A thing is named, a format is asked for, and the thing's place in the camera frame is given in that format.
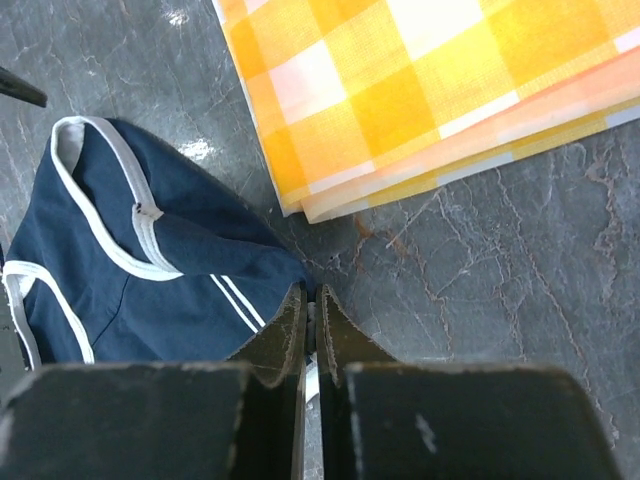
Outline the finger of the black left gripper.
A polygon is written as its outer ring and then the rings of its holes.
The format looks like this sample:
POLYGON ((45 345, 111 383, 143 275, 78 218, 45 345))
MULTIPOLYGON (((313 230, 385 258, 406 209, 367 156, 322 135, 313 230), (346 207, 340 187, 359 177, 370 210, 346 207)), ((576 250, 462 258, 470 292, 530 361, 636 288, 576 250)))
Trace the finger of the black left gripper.
POLYGON ((0 68, 0 92, 2 95, 45 108, 47 106, 47 95, 19 78, 7 69, 0 68))

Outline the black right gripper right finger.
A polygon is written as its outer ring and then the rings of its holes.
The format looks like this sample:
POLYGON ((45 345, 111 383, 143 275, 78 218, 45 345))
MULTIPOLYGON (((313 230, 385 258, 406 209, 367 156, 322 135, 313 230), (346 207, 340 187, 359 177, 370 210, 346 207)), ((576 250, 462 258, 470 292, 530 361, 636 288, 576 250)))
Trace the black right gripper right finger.
POLYGON ((590 400, 566 371, 395 359, 318 290, 328 479, 617 479, 590 400))

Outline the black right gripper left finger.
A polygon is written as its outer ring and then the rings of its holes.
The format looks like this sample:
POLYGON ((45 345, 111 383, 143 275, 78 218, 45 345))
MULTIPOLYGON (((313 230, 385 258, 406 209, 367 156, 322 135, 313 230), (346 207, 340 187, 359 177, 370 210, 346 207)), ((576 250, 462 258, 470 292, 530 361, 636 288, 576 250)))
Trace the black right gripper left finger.
POLYGON ((5 479, 299 479, 307 295, 224 362, 57 365, 1 418, 5 479))

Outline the navy blue white-trimmed underwear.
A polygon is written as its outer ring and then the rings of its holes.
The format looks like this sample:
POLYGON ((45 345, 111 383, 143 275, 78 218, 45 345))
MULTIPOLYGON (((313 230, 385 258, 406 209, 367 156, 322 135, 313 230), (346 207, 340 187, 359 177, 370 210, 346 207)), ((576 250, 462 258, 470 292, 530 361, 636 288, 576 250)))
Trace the navy blue white-trimmed underwear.
POLYGON ((313 295, 304 263, 229 188, 118 119, 52 127, 2 283, 31 369, 222 361, 313 295))

